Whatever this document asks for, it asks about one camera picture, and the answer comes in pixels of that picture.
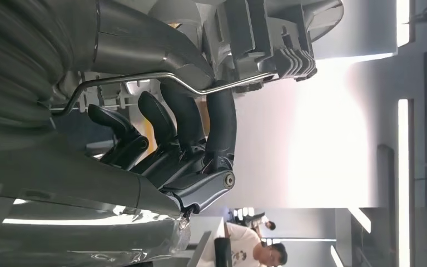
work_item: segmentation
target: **man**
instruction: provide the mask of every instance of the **man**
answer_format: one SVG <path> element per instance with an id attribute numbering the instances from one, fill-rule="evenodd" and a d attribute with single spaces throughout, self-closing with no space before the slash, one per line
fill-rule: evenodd
<path id="1" fill-rule="evenodd" d="M 263 246 L 259 236 L 248 227 L 226 222 L 225 237 L 230 238 L 234 267 L 271 267 L 287 262 L 284 245 L 278 243 Z"/>
<path id="2" fill-rule="evenodd" d="M 246 215 L 244 221 L 246 225 L 249 225 L 251 228 L 258 229 L 261 224 L 264 224 L 266 228 L 271 231 L 276 229 L 276 224 L 273 221 L 270 221 L 264 212 L 254 216 Z"/>

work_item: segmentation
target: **thin metal bracket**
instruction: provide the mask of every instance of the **thin metal bracket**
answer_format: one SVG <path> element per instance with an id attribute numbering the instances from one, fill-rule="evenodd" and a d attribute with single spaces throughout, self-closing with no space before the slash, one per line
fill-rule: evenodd
<path id="1" fill-rule="evenodd" d="M 226 85 L 217 86 L 217 87 L 205 89 L 205 90 L 197 90 L 197 89 L 192 88 L 190 85 L 188 85 L 186 82 L 184 82 L 181 78 L 179 78 L 177 75 L 175 75 L 174 73 L 171 73 L 171 72 L 153 72 L 153 73 L 125 75 L 125 76 L 119 76 L 119 77 L 110 77 L 110 78 L 90 80 L 90 81 L 86 81 L 86 82 L 83 82 L 80 85 L 78 85 L 78 87 L 76 87 L 75 91 L 73 92 L 73 95 L 69 99 L 68 104 L 66 104 L 64 109 L 61 111 L 54 111 L 54 112 L 52 112 L 52 115 L 60 117 L 60 116 L 64 116 L 64 115 L 69 114 L 72 111 L 73 107 L 75 106 L 75 104 L 76 104 L 79 96 L 81 95 L 81 93 L 86 88 L 94 87 L 94 86 L 110 85 L 113 83 L 133 82 L 133 81 L 149 80 L 149 79 L 169 79 L 169 80 L 174 80 L 175 82 L 182 85 L 186 89 L 187 93 L 189 93 L 191 95 L 195 95 L 195 96 L 203 96 L 203 95 L 208 95 L 210 93 L 215 93 L 215 92 L 220 92 L 220 91 L 223 91 L 226 89 L 230 89 L 230 88 L 233 88 L 236 86 L 246 85 L 248 83 L 259 81 L 259 80 L 262 80 L 264 78 L 270 77 L 272 75 L 275 75 L 275 73 L 273 73 L 273 72 L 262 73 L 262 74 L 252 76 L 252 77 L 249 77 L 249 78 L 246 78 L 243 80 L 227 83 Z"/>

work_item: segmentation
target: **black hair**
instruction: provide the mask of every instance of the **black hair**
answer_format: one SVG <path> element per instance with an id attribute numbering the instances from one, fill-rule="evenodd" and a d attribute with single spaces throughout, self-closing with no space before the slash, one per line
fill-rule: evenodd
<path id="1" fill-rule="evenodd" d="M 269 221 L 268 223 L 270 224 L 269 230 L 273 231 L 274 229 L 276 229 L 276 224 L 273 221 Z"/>
<path id="2" fill-rule="evenodd" d="M 285 265 L 287 263 L 286 247 L 282 243 L 276 243 L 272 244 L 271 248 L 277 250 L 277 252 L 279 252 L 279 254 L 281 255 L 281 258 L 279 259 L 279 264 Z"/>

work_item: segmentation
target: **bolt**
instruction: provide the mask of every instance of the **bolt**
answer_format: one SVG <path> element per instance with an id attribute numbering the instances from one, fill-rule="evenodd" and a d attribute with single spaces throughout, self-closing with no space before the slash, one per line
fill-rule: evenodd
<path id="1" fill-rule="evenodd" d="M 184 219 L 182 220 L 182 222 L 179 223 L 179 229 L 184 230 L 187 228 L 188 225 L 189 225 L 189 220 Z"/>
<path id="2" fill-rule="evenodd" d="M 228 174 L 227 176 L 225 176 L 225 180 L 224 180 L 225 187 L 232 187 L 234 183 L 235 183 L 235 178 L 233 175 Z"/>

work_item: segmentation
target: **white t-shirt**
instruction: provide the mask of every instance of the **white t-shirt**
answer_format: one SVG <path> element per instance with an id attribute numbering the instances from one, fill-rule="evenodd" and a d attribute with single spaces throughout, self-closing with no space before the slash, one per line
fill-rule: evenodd
<path id="1" fill-rule="evenodd" d="M 261 224 L 265 224 L 269 221 L 269 219 L 265 216 L 261 217 L 260 219 L 256 219 L 251 222 L 251 227 L 256 228 L 259 227 Z"/>
<path id="2" fill-rule="evenodd" d="M 248 227 L 226 223 L 230 234 L 231 259 L 234 267 L 259 267 L 253 258 L 253 249 L 261 242 L 259 236 Z"/>

